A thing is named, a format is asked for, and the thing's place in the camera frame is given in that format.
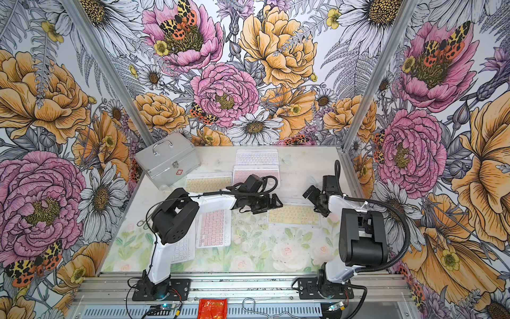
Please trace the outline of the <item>yellow keyboard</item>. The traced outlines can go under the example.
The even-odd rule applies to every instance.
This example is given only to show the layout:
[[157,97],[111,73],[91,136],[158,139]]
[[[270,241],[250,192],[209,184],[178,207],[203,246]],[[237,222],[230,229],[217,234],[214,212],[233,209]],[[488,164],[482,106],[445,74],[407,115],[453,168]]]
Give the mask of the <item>yellow keyboard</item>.
[[290,227],[321,227],[321,215],[309,205],[285,204],[283,207],[270,210],[267,222],[273,225]]
[[232,185],[231,172],[209,174],[189,174],[184,189],[189,193],[207,193],[220,191]]

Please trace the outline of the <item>pink keyboard edge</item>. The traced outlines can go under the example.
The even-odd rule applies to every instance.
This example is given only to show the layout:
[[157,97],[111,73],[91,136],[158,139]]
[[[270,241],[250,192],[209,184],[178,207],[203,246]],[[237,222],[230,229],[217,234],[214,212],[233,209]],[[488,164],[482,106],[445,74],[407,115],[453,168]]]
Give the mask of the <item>pink keyboard edge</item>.
[[272,175],[278,180],[280,185],[280,168],[276,165],[269,166],[234,166],[232,172],[232,183],[245,182],[248,176],[257,175],[259,178]]

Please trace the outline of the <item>pink keyboard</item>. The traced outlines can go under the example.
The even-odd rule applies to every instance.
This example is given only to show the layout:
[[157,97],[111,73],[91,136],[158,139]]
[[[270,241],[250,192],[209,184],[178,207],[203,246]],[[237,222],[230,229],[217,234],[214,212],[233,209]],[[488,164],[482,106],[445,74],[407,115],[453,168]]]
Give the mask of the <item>pink keyboard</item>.
[[231,245],[232,212],[217,210],[202,213],[197,220],[196,248],[208,249]]

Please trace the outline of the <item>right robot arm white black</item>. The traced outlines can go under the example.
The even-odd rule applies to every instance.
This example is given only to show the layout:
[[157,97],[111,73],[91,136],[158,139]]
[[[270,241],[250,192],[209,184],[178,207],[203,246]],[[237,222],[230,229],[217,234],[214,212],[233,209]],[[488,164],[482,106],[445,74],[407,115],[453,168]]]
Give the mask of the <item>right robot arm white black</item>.
[[355,199],[341,191],[339,178],[325,175],[321,188],[311,186],[303,197],[324,218],[339,219],[338,256],[317,272],[317,293],[322,297],[350,297],[347,283],[366,268],[377,268],[388,260],[384,217],[369,209],[366,199]]

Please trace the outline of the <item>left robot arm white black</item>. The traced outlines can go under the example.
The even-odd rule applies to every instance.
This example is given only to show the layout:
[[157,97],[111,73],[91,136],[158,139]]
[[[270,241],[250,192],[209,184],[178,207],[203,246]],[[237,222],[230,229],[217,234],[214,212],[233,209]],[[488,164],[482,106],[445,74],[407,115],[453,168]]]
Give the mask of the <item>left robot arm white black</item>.
[[251,174],[245,182],[223,190],[191,194],[182,187],[158,203],[152,213],[146,214],[151,223],[155,243],[148,268],[143,271],[141,282],[147,296],[164,299],[171,289],[170,245],[182,240],[189,232],[195,218],[203,213],[238,210],[240,213],[258,215],[283,207],[274,193],[278,178],[273,175],[259,177]]

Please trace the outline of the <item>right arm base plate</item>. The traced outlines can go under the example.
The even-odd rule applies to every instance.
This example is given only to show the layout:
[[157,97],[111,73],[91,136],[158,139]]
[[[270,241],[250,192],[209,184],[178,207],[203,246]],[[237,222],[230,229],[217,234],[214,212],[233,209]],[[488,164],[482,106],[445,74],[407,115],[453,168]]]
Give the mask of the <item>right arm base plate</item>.
[[353,289],[344,284],[321,281],[317,277],[297,278],[296,287],[300,300],[347,300],[354,297]]

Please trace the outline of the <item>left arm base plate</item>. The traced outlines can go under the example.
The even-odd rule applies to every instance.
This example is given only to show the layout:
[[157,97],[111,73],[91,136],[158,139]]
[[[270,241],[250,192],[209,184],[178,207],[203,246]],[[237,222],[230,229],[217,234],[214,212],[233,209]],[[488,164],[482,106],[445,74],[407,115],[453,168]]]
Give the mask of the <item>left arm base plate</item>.
[[166,279],[159,284],[149,279],[140,279],[134,286],[132,300],[136,302],[149,301],[185,301],[191,286],[190,279]]

